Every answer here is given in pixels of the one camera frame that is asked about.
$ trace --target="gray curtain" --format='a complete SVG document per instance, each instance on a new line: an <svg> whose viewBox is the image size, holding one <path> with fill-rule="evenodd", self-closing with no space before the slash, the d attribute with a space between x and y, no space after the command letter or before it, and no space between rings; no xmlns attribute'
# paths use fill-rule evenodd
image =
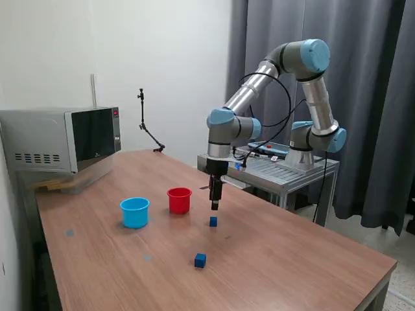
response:
<svg viewBox="0 0 415 311"><path fill-rule="evenodd" d="M415 1L261 0L233 2L228 96L268 51L281 43L323 39L331 51L325 73L335 118L347 129L340 161L336 216L361 215L365 227L403 228L415 172ZM293 76L280 80L293 104L303 99ZM281 120L287 99L268 86L252 106L263 123ZM293 119L309 120L306 105ZM288 143L287 128L277 139ZM267 128L261 139L277 128Z"/></svg>

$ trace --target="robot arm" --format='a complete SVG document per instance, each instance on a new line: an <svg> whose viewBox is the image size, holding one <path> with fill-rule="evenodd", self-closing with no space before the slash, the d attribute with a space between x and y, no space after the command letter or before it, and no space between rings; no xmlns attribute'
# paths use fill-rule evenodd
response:
<svg viewBox="0 0 415 311"><path fill-rule="evenodd" d="M336 152L346 139L346 131L339 131L338 122L331 113L322 76L329 65L329 57L329 48L322 40L291 42L271 51L256 70L256 73L275 78L283 73L292 73L303 87L312 121L293 124L290 147L294 150L315 148ZM255 139L261 135L260 122L241 115L272 81L269 76L252 75L223 108L214 109L207 118L209 141L206 170L210 175L209 197L213 210L219 206L222 193L220 177L228 172L232 141L236 138Z"/></svg>

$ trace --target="black cable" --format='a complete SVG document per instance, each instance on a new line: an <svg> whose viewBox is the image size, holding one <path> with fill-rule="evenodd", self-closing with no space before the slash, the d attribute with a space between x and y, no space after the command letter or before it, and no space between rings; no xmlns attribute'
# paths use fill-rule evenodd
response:
<svg viewBox="0 0 415 311"><path fill-rule="evenodd" d="M292 111L295 111L295 109L297 109L297 107L302 103L302 102L305 102L306 101L306 99L304 98L304 99L301 99L301 101L299 101L298 103L297 103L297 105L295 105L295 107L294 107L294 109L292 110ZM252 117L253 118L255 118L255 116L254 116L254 113L252 112L252 108L251 108L251 105L249 106L249 109L251 110L251 115L252 115ZM261 126L263 127L263 128L271 128L271 127L273 127L273 126L277 126L277 125L280 125L282 122L284 122L285 121L285 119L286 118L288 118L288 116L286 116L284 119L282 119L282 120L280 120L279 122L277 122L277 123L275 123L275 124L270 124L270 125L264 125L264 124L262 124Z"/></svg>
<svg viewBox="0 0 415 311"><path fill-rule="evenodd" d="M323 193L324 181L326 180L326 170L327 170L327 151L326 151L326 154L325 154L325 157L324 157L323 182L322 182L322 187L320 188L320 193L318 194L317 206L316 206L316 210L314 211L313 222L316 222L318 205L320 204L320 198L322 197L322 193Z"/></svg>
<svg viewBox="0 0 415 311"><path fill-rule="evenodd" d="M140 94L137 95L137 98L141 100L141 124L139 125L140 130L145 130L145 132L153 139L156 144L158 144L159 148L153 149L154 152L163 152L163 149L166 148L164 144L161 144L147 129L144 123L144 92L143 89L140 89Z"/></svg>
<svg viewBox="0 0 415 311"><path fill-rule="evenodd" d="M270 125L262 125L262 127L263 128L271 128L271 127L273 127L273 126L277 126L277 125L280 125L282 122L284 122L284 120L286 119L286 118L289 118L290 117L290 115L291 115L291 113L293 113L294 111L295 111L295 109L297 109L297 107L302 103L302 102L305 102L306 101L306 99L304 98L304 99L301 99L301 101L299 101L298 103L297 103L297 105L294 107L294 109L293 110L291 110L290 111L290 114L289 115L287 115L284 119L282 119L281 121L279 121L279 122L277 122L277 123L275 123L275 124L270 124Z"/></svg>
<svg viewBox="0 0 415 311"><path fill-rule="evenodd" d="M252 117L253 117L253 118L255 118L255 115L254 115L254 112L252 111L252 107L251 107L251 105L249 105L249 110L251 111L251 115L252 115Z"/></svg>
<svg viewBox="0 0 415 311"><path fill-rule="evenodd" d="M294 107L294 109L293 110L291 110L291 113L292 112L294 112L295 111L295 109L297 109L297 107L302 103L302 102L305 102L306 101L306 99L304 98L304 99L301 99L301 101L299 101L298 103L297 103L297 105L295 105L295 107ZM271 128L271 127L273 127L273 126L277 126L277 125L280 125L282 122L284 122L287 118L289 118L290 116L291 116L291 113L289 114L289 115L287 115L284 119L282 119L282 120L280 120L279 122L277 122L277 123L275 123L275 124L271 124L271 125L262 125L262 127L265 127L265 128ZM241 157L236 157L235 156L235 147L233 147L233 157L234 158L236 158L236 160L242 160L245 156L244 155L242 155Z"/></svg>
<svg viewBox="0 0 415 311"><path fill-rule="evenodd" d="M245 78L247 78L247 77L249 77L249 76L253 76L253 75L262 75L262 76L267 76L267 77L269 77L269 78L271 78L271 79L273 79L275 82L277 82L283 89L284 89L284 91L285 91L285 94L287 95L287 98L288 98L288 104L289 104L289 108L288 108L288 115L287 115L287 118L286 118L286 120L285 120L285 123L284 123L284 125L282 126L282 128L278 131L278 133L277 134L275 134L274 136L272 136L270 139L268 139L267 141L264 141L262 144L259 144L258 146L256 146L254 149L251 149L249 152L248 152L248 154L246 155L246 156L244 156L244 161L243 161L243 163L242 163L242 167L246 167L246 160L248 159L248 157L250 156L250 154L253 152L253 151L255 151L255 150L258 150L258 148L259 147L262 147L264 144L267 144L267 143L269 143L272 139L274 139L275 137L277 137L283 130L284 130L284 128L287 126L287 124L288 124L288 121L290 120L290 116L291 116L291 113L294 111L294 110L292 110L292 102L291 102L291 96L290 96L290 93L288 92L288 89L284 86L284 84L281 82L281 81L279 81L275 76L271 76L271 75L268 75L267 73L248 73L247 75L244 75L240 80L239 80L239 85L241 85L241 81L242 80L244 80Z"/></svg>

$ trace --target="microwave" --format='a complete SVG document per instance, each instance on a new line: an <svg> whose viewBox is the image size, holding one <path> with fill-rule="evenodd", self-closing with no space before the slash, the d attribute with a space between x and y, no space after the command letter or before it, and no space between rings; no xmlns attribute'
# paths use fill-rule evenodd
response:
<svg viewBox="0 0 415 311"><path fill-rule="evenodd" d="M121 150L118 107L1 110L14 170L77 173Z"/></svg>

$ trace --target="tiled floor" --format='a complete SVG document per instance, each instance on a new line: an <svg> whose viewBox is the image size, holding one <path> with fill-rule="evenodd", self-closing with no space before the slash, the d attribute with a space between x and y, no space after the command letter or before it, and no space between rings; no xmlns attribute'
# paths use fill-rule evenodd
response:
<svg viewBox="0 0 415 311"><path fill-rule="evenodd" d="M298 214L313 218L314 206L299 210ZM409 299L415 300L415 235L403 231L397 236L393 229L364 228L360 225L360 217L353 216L347 220L336 218L331 210L327 219L327 227L370 248L376 249L398 261L392 274L389 287L395 289ZM415 311L415 308L388 293L384 311Z"/></svg>

